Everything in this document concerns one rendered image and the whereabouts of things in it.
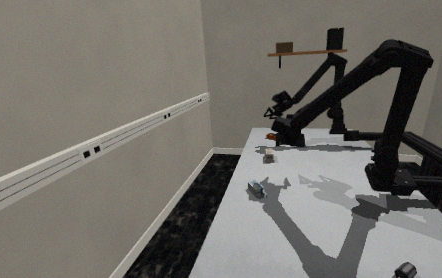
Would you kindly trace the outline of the orange digital multimeter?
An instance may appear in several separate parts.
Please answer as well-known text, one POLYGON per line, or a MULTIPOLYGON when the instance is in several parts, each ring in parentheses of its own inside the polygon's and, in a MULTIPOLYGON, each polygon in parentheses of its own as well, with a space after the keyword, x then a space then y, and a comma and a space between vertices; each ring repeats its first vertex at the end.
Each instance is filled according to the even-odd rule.
POLYGON ((269 134, 266 135, 266 138, 276 140, 276 134, 269 133, 269 134))

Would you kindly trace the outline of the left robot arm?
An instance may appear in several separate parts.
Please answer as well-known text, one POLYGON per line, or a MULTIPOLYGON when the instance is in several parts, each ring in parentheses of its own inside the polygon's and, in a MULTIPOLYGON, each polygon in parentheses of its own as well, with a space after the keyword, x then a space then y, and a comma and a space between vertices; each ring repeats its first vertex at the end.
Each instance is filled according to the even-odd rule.
POLYGON ((277 116, 271 130, 282 135, 284 132, 285 136, 287 132, 290 140, 296 140, 303 128, 344 97, 390 68, 401 67, 384 131, 371 150, 374 163, 367 165, 375 187, 397 188, 398 148, 424 75, 433 61, 428 50, 400 40, 386 40, 358 66, 295 114, 287 114, 287 119, 277 116))

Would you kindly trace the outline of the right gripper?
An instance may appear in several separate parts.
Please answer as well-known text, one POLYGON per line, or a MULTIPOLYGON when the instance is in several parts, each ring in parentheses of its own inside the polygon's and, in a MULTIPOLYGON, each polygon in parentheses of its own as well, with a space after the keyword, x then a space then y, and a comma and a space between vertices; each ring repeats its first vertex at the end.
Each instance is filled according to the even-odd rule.
POLYGON ((272 116, 273 115, 275 115, 275 116, 283 116, 283 112, 284 111, 286 111, 287 109, 286 108, 284 108, 283 110, 281 110, 280 109, 280 107, 276 107, 276 106, 272 106, 272 108, 274 109, 274 112, 272 111, 272 109, 269 107, 268 109, 267 109, 267 111, 266 111, 266 113, 264 114, 264 117, 269 117, 269 119, 276 119, 276 117, 273 117, 272 118, 272 116), (279 111, 279 109, 280 109, 280 111, 279 111), (267 113, 268 113, 268 111, 270 111, 270 115, 266 115, 267 113), (281 112, 281 113, 280 113, 281 112), (275 114, 276 113, 276 114, 275 114))

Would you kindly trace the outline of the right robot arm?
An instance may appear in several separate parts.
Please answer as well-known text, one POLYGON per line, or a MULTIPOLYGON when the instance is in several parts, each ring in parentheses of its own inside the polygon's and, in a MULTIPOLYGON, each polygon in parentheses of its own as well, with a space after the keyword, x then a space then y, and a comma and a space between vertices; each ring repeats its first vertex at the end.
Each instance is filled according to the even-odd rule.
MULTIPOLYGON (((290 97, 290 95, 283 91, 277 96, 273 96, 271 100, 275 101, 276 103, 282 103, 278 106, 278 104, 274 105, 276 107, 280 107, 281 110, 286 108, 287 110, 293 106, 293 104, 298 104, 304 96, 309 92, 309 90, 317 83, 317 81, 324 75, 324 73, 331 67, 335 66, 335 78, 334 78, 334 84, 339 81, 344 76, 345 67, 347 64, 346 59, 342 58, 341 56, 337 54, 331 54, 324 63, 317 69, 317 71, 310 77, 310 79, 302 86, 302 88, 294 95, 293 98, 290 97), (336 59, 336 60, 335 60, 336 59), (338 63, 337 63, 338 62, 338 63), (290 99, 290 100, 289 100, 290 99), (287 100, 287 101, 286 101, 287 100), (284 102, 286 101, 286 102, 284 102), (283 103, 284 102, 284 103, 283 103)), ((344 114, 343 109, 341 107, 341 100, 330 107, 330 109, 327 111, 327 116, 334 117, 333 124, 331 125, 330 131, 347 131, 347 128, 345 128, 344 123, 344 114), (340 117, 341 116, 341 117, 340 117), (339 118, 336 118, 339 117, 339 118)), ((330 117, 331 118, 331 117, 330 117)))

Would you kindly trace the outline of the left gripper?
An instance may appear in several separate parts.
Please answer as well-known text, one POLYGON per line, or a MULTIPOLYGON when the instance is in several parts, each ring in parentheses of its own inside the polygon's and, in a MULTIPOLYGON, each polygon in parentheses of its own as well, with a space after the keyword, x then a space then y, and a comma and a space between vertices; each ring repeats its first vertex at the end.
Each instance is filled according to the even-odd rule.
POLYGON ((276 133, 276 146, 280 145, 290 145, 296 147, 304 147, 305 146, 305 138, 304 134, 299 135, 296 140, 290 140, 289 138, 284 138, 284 134, 276 133), (302 137, 301 137, 302 136, 302 137))

